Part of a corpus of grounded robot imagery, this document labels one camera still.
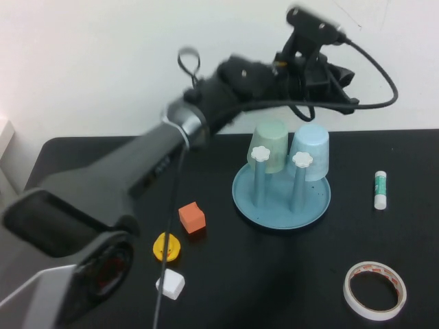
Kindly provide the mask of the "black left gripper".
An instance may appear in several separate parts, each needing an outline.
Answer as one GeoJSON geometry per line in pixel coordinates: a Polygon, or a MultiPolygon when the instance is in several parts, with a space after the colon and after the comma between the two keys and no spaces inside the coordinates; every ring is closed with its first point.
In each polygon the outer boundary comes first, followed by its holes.
{"type": "Polygon", "coordinates": [[[327,103],[343,115],[353,114],[359,100],[349,97],[341,88],[331,86],[331,76],[340,86],[349,86],[355,73],[328,62],[320,52],[332,43],[331,32],[294,32],[275,59],[285,62],[287,72],[300,82],[300,94],[313,103],[327,103]]]}

